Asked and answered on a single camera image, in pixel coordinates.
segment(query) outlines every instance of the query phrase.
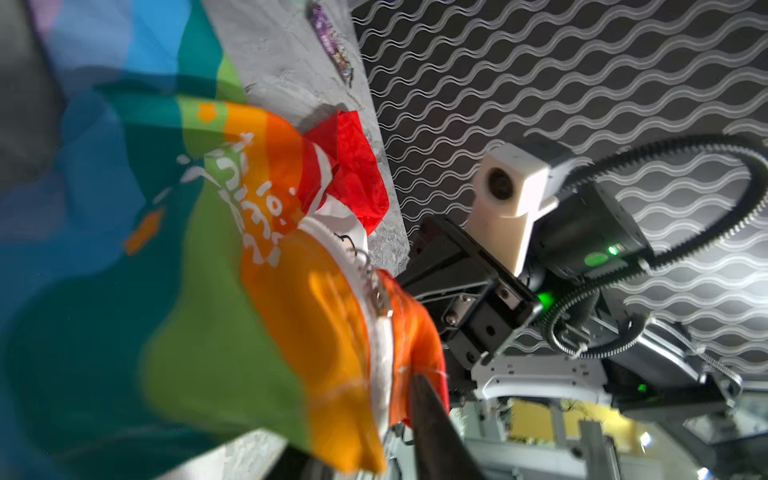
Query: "purple beaded object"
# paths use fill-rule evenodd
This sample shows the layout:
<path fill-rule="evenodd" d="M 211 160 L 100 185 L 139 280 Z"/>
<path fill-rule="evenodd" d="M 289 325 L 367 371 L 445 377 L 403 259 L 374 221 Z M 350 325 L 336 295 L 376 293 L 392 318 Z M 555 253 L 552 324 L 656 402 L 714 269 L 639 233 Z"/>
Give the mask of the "purple beaded object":
<path fill-rule="evenodd" d="M 312 4 L 312 26 L 315 29 L 317 38 L 320 39 L 320 43 L 323 44 L 323 48 L 325 48 L 326 53 L 336 66 L 336 70 L 341 75 L 342 80 L 351 87 L 353 76 L 352 64 L 349 63 L 349 59 L 346 57 L 346 51 L 344 51 L 344 47 L 338 40 L 338 34 L 330 18 L 328 18 L 323 7 L 317 2 Z"/>

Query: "screw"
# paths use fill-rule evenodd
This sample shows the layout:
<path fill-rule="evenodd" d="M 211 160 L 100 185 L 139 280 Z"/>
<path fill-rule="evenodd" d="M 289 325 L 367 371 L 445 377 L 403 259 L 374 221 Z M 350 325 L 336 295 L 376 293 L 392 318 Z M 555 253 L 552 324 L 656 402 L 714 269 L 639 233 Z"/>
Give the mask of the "screw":
<path fill-rule="evenodd" d="M 451 326 L 457 326 L 458 315 L 456 315 L 456 312 L 448 312 L 448 314 L 445 316 L 445 321 L 448 322 L 448 324 Z"/>

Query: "black wire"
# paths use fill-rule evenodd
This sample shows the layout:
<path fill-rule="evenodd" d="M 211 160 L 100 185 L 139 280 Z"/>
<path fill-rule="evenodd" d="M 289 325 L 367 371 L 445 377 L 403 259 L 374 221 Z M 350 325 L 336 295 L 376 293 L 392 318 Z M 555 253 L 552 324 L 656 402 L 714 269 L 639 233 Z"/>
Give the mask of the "black wire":
<path fill-rule="evenodd" d="M 737 204 L 728 214 L 707 229 L 675 248 L 589 280 L 559 298 L 541 318 L 541 324 L 550 345 L 571 356 L 578 353 L 579 358 L 585 359 L 606 358 L 633 346 L 640 339 L 642 329 L 630 329 L 626 336 L 580 353 L 565 344 L 561 338 L 564 330 L 561 328 L 562 315 L 576 303 L 588 299 L 609 286 L 652 273 L 696 255 L 743 229 L 768 204 L 768 152 L 761 145 L 753 144 L 742 137 L 730 135 L 680 137 L 613 154 L 595 165 L 576 170 L 567 180 L 563 190 L 577 190 L 620 168 L 644 164 L 667 156 L 702 152 L 730 155 L 744 163 L 750 172 L 750 183 Z"/>

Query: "wavy patterned wall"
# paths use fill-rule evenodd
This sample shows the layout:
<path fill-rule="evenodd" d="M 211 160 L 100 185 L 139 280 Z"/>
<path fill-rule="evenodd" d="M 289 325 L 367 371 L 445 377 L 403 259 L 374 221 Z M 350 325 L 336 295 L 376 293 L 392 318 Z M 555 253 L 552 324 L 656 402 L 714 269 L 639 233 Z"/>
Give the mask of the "wavy patterned wall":
<path fill-rule="evenodd" d="M 353 12 L 409 235 L 465 220 L 494 145 L 533 131 L 586 164 L 678 133 L 768 137 L 768 2 L 369 2 Z M 653 162 L 603 180 L 662 250 L 733 204 L 737 161 Z M 768 214 L 663 275 L 615 289 L 687 325 L 747 376 L 768 373 Z M 535 331 L 520 349 L 548 347 Z"/>

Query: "rainbow fabric bag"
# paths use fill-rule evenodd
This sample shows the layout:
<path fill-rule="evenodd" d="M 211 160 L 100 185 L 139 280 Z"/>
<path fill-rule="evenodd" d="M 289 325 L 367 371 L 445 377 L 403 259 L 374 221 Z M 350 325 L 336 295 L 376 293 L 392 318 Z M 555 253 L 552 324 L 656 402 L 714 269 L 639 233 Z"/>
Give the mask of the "rainbow fabric bag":
<path fill-rule="evenodd" d="M 315 218 L 334 159 L 242 104 L 197 0 L 31 10 L 68 107 L 0 202 L 0 478 L 154 478 L 257 428 L 382 472 L 409 379 L 445 402 L 445 367 Z"/>

